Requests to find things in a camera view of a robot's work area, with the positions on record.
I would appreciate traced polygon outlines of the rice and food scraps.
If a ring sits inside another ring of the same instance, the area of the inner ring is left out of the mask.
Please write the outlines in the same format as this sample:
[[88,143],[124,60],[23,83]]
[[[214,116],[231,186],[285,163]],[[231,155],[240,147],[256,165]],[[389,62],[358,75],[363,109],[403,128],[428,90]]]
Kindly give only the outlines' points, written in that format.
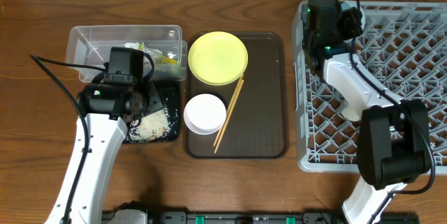
[[146,116],[138,126],[138,120],[129,124],[124,144],[171,142],[179,136],[179,98],[172,94],[163,99],[165,107]]

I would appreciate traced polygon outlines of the green snack wrapper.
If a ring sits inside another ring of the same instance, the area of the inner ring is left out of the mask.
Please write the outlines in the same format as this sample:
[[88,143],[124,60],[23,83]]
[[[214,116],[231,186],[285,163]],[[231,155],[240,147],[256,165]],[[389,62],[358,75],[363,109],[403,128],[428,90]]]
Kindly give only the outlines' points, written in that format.
[[178,75],[180,72],[179,56],[174,52],[163,53],[144,43],[125,43],[124,47],[144,52],[144,65],[148,66],[149,70],[152,70],[150,61],[153,61],[158,73]]

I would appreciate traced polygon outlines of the white bowl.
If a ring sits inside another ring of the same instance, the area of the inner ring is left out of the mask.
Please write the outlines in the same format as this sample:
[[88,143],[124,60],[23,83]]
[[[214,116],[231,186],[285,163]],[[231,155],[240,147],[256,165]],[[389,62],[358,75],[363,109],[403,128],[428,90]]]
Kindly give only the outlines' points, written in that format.
[[189,130],[199,135],[217,132],[226,120],[226,106],[212,94],[191,98],[184,108],[184,122]]

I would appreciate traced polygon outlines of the yellow plate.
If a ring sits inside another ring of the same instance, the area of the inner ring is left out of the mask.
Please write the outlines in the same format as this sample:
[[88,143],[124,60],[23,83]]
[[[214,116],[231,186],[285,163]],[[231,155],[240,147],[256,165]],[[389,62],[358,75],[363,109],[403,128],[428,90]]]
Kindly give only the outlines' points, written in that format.
[[248,50],[242,40],[224,31],[199,36],[188,54],[191,73],[201,82],[215,86],[239,79],[248,62]]

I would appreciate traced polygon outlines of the wooden chopstick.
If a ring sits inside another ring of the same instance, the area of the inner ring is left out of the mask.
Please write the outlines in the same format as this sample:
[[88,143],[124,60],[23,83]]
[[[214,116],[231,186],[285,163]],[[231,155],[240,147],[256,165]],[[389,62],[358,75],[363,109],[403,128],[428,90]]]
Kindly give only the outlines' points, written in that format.
[[[237,102],[237,99],[236,99],[235,102],[233,103],[233,109],[231,110],[230,118],[231,118],[231,115],[232,115],[232,113],[233,113],[233,110],[234,110],[235,104],[236,104],[236,102]],[[224,133],[225,133],[226,128],[227,128],[227,125],[226,125],[226,127],[225,127],[224,132],[223,132],[222,135],[221,135],[221,140],[222,140],[222,138],[223,138],[223,136],[224,136]]]
[[220,141],[221,141],[221,135],[222,135],[222,133],[224,132],[226,125],[228,124],[228,120],[229,120],[229,118],[230,118],[230,113],[231,113],[231,110],[233,109],[233,103],[234,103],[235,100],[237,99],[237,95],[238,95],[238,92],[239,92],[239,90],[240,90],[240,85],[243,83],[243,76],[244,76],[244,75],[241,75],[240,78],[239,78],[239,80],[237,81],[235,90],[234,90],[234,92],[233,92],[233,95],[232,95],[232,97],[231,97],[231,100],[230,100],[230,102],[229,102],[229,104],[228,104],[228,108],[227,108],[227,110],[226,110],[226,119],[225,119],[225,121],[224,121],[223,126],[220,127],[220,129],[219,129],[219,131],[218,131],[218,133],[217,133],[216,139],[215,139],[215,141],[214,141],[213,146],[215,147],[215,150],[214,150],[215,153],[217,152],[217,149],[219,148],[219,143],[220,143]]

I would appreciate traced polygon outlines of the light blue bowl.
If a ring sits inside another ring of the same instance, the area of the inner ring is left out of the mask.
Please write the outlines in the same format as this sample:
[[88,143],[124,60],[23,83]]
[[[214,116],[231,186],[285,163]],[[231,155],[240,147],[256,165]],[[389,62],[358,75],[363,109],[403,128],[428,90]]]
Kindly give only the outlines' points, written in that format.
[[363,9],[357,9],[356,2],[345,1],[341,4],[341,17],[337,27],[344,40],[361,36],[365,25]]

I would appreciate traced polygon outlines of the white cup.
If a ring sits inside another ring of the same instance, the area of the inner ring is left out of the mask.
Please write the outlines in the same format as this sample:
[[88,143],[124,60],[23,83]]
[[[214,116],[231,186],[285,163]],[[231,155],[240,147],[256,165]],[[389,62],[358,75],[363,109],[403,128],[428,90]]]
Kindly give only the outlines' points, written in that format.
[[344,118],[354,122],[360,121],[360,117],[346,100],[342,101],[342,105],[344,106],[344,109],[342,110],[341,114]]

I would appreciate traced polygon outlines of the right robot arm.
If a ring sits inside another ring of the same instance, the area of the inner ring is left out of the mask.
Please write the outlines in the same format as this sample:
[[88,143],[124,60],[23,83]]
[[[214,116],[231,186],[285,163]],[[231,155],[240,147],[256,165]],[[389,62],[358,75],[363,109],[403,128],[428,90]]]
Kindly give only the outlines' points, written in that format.
[[[360,6],[341,0],[308,0],[302,47],[306,63],[350,105],[360,122],[357,147],[359,181],[342,205],[345,223],[378,223],[397,195],[427,191],[435,176],[427,108],[405,100],[382,85],[354,52],[362,33]],[[430,173],[427,184],[406,186]]]

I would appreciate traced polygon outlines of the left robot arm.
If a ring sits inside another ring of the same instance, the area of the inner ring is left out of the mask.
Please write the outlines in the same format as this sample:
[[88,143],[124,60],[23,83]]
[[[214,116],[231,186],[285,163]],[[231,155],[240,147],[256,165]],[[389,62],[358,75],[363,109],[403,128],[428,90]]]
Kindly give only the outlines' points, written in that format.
[[140,85],[90,83],[78,94],[73,153],[46,223],[100,223],[112,168],[129,124],[144,116],[156,93]]

